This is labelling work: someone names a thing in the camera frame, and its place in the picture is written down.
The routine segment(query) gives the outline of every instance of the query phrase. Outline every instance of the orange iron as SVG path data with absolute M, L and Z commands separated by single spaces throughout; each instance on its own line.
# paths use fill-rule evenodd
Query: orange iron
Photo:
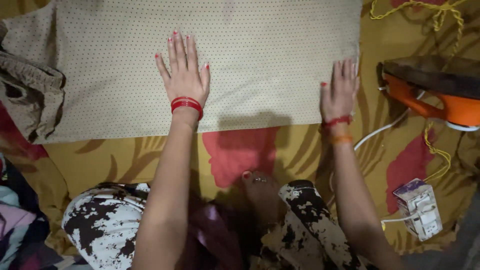
M 461 131 L 479 130 L 480 61 L 453 57 L 446 64 L 435 55 L 387 60 L 383 78 L 388 93 L 425 118 L 444 120 L 447 126 Z M 437 96 L 444 108 L 418 100 L 414 89 Z

